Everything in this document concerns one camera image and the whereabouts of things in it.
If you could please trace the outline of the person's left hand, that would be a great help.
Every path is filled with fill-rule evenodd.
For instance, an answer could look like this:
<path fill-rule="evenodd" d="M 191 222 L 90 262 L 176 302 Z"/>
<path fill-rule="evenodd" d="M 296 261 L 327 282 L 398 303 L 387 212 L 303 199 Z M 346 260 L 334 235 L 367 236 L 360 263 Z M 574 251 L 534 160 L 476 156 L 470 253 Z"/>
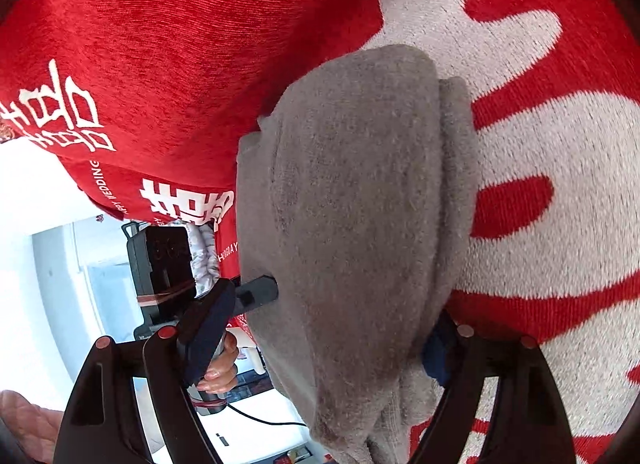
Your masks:
<path fill-rule="evenodd" d="M 204 377 L 196 385 L 196 389 L 206 394 L 221 395 L 230 392 L 238 384 L 235 361 L 239 355 L 238 342 L 233 334 L 224 335 L 224 350 L 212 362 Z"/>

